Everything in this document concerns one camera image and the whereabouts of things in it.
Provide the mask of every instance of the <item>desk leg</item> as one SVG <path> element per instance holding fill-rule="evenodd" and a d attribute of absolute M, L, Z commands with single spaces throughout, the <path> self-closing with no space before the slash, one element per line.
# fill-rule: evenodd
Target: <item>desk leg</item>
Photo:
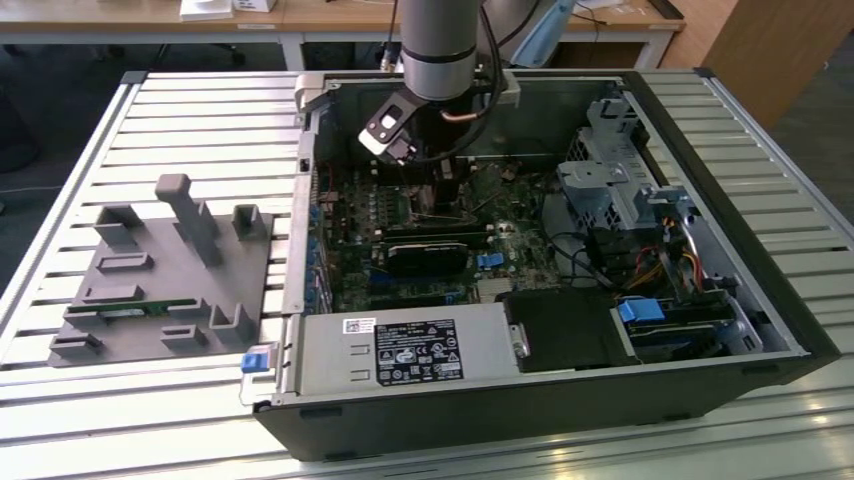
<path fill-rule="evenodd" d="M 285 64 L 289 71 L 302 72 L 306 70 L 306 59 L 303 58 L 303 34 L 289 32 L 279 35 L 279 44 L 285 53 Z"/>
<path fill-rule="evenodd" d="M 673 32 L 669 30 L 661 30 L 649 33 L 649 40 L 644 44 L 641 55 L 638 55 L 638 61 L 636 62 L 637 69 L 654 69 L 662 63 L 665 52 L 668 51 L 668 45 L 670 45 L 670 39 L 673 38 Z"/>

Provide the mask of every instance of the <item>barcode sticker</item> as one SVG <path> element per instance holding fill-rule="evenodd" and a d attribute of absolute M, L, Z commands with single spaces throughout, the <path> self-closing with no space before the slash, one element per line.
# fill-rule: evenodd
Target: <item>barcode sticker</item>
<path fill-rule="evenodd" d="M 353 333 L 374 333 L 375 318 L 346 318 L 345 334 Z"/>

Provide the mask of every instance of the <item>blue latch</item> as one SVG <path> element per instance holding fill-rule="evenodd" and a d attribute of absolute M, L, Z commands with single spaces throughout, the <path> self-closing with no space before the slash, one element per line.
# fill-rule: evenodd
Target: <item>blue latch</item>
<path fill-rule="evenodd" d="M 490 255 L 478 255 L 478 268 L 493 268 L 505 264 L 505 254 L 493 253 Z"/>
<path fill-rule="evenodd" d="M 249 352 L 243 354 L 241 370 L 243 373 L 261 373 L 270 370 L 270 354 L 267 352 Z"/>
<path fill-rule="evenodd" d="M 665 320 L 665 312 L 654 298 L 633 298 L 617 307 L 624 323 L 661 322 Z"/>

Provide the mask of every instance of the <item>white table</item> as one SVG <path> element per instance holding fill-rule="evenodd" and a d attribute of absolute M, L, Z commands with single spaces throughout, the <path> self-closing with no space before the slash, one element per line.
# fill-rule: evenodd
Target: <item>white table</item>
<path fill-rule="evenodd" d="M 692 71 L 645 78 L 840 346 L 840 361 L 701 419 L 317 464 L 289 456 L 241 404 L 241 355 L 50 368 L 49 345 L 99 242 L 90 227 L 99 205 L 133 202 L 141 216 L 169 214 L 153 193 L 166 172 L 190 175 L 214 213 L 251 202 L 277 216 L 262 340 L 281 335 L 297 75 L 151 74 L 119 87 L 0 300 L 0 476 L 748 480 L 851 473 L 852 226 L 717 80 Z M 215 118 L 225 114 L 227 124 Z M 653 155 L 678 183 L 669 155 Z"/>

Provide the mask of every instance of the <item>white sticker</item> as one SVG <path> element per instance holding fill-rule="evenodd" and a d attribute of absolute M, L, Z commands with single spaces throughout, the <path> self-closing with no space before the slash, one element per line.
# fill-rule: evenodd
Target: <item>white sticker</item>
<path fill-rule="evenodd" d="M 375 318 L 346 318 L 345 333 L 374 333 Z"/>
<path fill-rule="evenodd" d="M 107 312 L 99 312 L 99 315 L 105 318 L 119 318 L 119 317 L 145 317 L 146 312 L 139 308 L 131 308 L 127 310 L 113 310 Z"/>
<path fill-rule="evenodd" d="M 273 30 L 277 26 L 273 23 L 239 23 L 239 30 Z"/>

